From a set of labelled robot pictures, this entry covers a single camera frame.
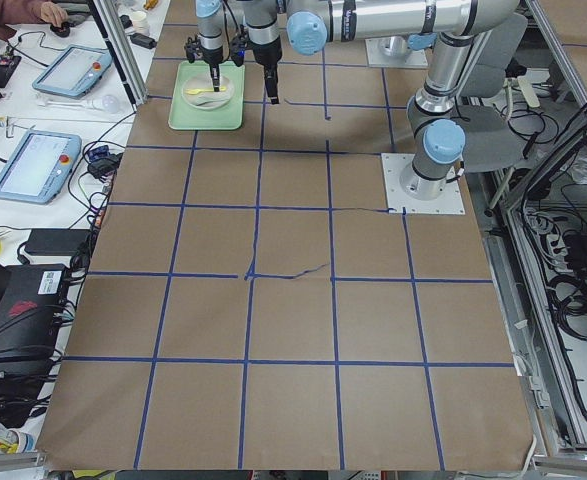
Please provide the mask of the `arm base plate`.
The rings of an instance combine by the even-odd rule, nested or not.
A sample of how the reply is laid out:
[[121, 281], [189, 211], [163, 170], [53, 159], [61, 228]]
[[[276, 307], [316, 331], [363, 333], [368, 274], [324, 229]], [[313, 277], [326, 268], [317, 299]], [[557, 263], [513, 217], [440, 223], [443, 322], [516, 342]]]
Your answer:
[[426, 69], [425, 50], [434, 34], [407, 34], [366, 40], [367, 61], [370, 67]]
[[459, 177], [426, 180], [413, 169], [413, 154], [383, 153], [382, 173], [387, 209], [397, 214], [464, 215]]

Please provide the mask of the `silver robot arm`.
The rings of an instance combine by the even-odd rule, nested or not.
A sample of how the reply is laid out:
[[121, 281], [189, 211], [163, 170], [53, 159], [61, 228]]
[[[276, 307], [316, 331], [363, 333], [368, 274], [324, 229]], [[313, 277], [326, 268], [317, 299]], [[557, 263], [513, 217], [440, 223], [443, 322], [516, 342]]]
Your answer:
[[209, 67], [214, 92], [220, 91], [220, 65], [224, 60], [220, 9], [220, 0], [195, 1], [200, 56]]
[[410, 65], [431, 49], [423, 85], [408, 104], [417, 152], [399, 175], [403, 190], [419, 200], [437, 198], [465, 147], [462, 129], [450, 118], [454, 99], [477, 36], [507, 21], [513, 1], [244, 1], [243, 26], [256, 48], [270, 86], [277, 84], [281, 58], [279, 16], [287, 39], [300, 55], [313, 55], [330, 42], [365, 41], [388, 58]]

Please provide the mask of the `person hand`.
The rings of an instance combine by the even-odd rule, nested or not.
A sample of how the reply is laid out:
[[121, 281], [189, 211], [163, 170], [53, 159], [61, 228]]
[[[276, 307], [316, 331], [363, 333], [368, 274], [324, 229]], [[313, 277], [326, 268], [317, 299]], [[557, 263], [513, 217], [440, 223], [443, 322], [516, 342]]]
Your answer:
[[39, 7], [39, 18], [55, 28], [61, 28], [68, 21], [68, 13], [58, 4], [44, 1]]

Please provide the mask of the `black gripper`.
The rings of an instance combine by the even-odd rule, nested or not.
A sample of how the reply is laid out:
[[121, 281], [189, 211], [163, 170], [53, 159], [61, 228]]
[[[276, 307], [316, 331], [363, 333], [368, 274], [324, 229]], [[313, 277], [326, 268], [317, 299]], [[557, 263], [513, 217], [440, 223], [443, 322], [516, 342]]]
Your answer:
[[201, 48], [202, 60], [209, 65], [212, 88], [214, 92], [220, 92], [221, 80], [219, 65], [223, 63], [223, 48]]
[[264, 67], [264, 85], [266, 96], [272, 105], [279, 103], [277, 64], [282, 58], [280, 40], [267, 44], [258, 44], [250, 41], [250, 47], [255, 61]]

